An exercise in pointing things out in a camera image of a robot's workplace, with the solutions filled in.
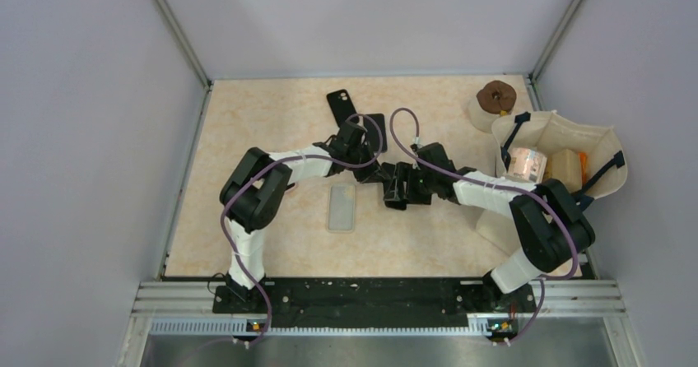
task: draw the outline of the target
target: bag strap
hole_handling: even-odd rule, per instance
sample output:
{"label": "bag strap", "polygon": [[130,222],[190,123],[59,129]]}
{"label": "bag strap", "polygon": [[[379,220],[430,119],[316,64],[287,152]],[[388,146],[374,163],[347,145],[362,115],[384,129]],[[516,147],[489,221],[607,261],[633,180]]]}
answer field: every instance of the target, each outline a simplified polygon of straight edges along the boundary
{"label": "bag strap", "polygon": [[501,147],[502,161],[504,161],[504,168],[507,171],[509,170],[509,164],[511,164],[511,155],[509,154],[509,147],[511,146],[511,142],[514,141],[516,134],[519,133],[521,125],[526,123],[530,119],[530,112],[523,112],[522,114],[517,114],[516,116],[514,116],[514,131],[511,132],[508,138],[506,138],[506,142],[504,142],[504,145]]}
{"label": "bag strap", "polygon": [[618,151],[613,158],[611,158],[606,164],[601,167],[596,174],[594,174],[591,179],[584,184],[584,186],[572,193],[572,197],[579,203],[579,208],[584,211],[593,202],[593,197],[587,195],[587,192],[601,179],[601,177],[608,172],[613,167],[621,168],[626,164],[626,158],[623,156],[623,151]]}

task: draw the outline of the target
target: canvas bag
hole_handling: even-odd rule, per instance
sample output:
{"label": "canvas bag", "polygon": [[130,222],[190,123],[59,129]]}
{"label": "canvas bag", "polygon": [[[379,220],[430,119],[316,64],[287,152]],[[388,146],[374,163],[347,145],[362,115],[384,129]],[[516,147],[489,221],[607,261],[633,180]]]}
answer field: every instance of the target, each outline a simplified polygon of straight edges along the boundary
{"label": "canvas bag", "polygon": [[[587,183],[572,193],[582,210],[594,199],[616,192],[628,178],[623,148],[612,127],[577,124],[556,111],[526,112],[495,120],[492,136],[492,143],[496,144],[495,171],[498,177],[506,173],[511,147],[531,148],[548,157],[563,149],[586,153]],[[521,247],[514,221],[499,214],[484,211],[477,221],[476,231],[508,255]],[[567,271],[569,263],[554,273],[558,275]]]}

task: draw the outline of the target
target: brown round object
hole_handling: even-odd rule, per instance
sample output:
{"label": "brown round object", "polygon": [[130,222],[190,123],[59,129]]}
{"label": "brown round object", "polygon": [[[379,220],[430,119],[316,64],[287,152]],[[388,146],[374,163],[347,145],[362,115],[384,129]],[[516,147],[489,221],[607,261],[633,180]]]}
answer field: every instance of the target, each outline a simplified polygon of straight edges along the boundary
{"label": "brown round object", "polygon": [[502,81],[491,81],[477,93],[477,102],[487,113],[509,113],[516,102],[516,91]]}

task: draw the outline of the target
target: white wall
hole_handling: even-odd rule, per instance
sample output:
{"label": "white wall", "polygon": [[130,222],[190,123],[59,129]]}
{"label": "white wall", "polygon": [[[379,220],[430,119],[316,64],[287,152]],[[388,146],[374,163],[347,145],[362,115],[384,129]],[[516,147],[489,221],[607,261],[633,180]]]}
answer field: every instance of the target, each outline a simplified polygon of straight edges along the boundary
{"label": "white wall", "polygon": [[698,0],[588,0],[540,81],[549,109],[615,124],[629,178],[589,219],[648,365],[696,365]]}
{"label": "white wall", "polygon": [[151,0],[0,0],[0,42],[0,365],[112,365],[202,88]]}
{"label": "white wall", "polygon": [[168,0],[212,78],[529,72],[570,0]]}

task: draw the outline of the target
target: beige surface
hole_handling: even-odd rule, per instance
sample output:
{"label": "beige surface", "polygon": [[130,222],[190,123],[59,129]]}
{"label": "beige surface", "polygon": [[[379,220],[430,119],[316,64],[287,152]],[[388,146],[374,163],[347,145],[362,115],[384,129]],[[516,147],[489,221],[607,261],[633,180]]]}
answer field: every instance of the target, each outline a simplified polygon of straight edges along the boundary
{"label": "beige surface", "polygon": [[[289,151],[337,131],[325,95],[347,89],[360,113],[389,115],[400,106],[421,122],[421,142],[441,142],[457,168],[494,173],[492,136],[468,121],[467,102],[499,79],[516,90],[514,113],[531,109],[521,76],[371,77],[216,81],[179,216],[167,276],[210,276],[230,266],[221,233],[218,193],[251,146]],[[414,125],[399,114],[398,137]],[[381,161],[408,161],[389,136]],[[326,230],[331,184],[353,182],[345,171],[310,179],[289,192],[268,227],[264,265],[270,276],[480,276],[507,255],[474,231],[481,210],[434,196],[430,207],[385,208],[378,184],[356,185],[352,233]]]}

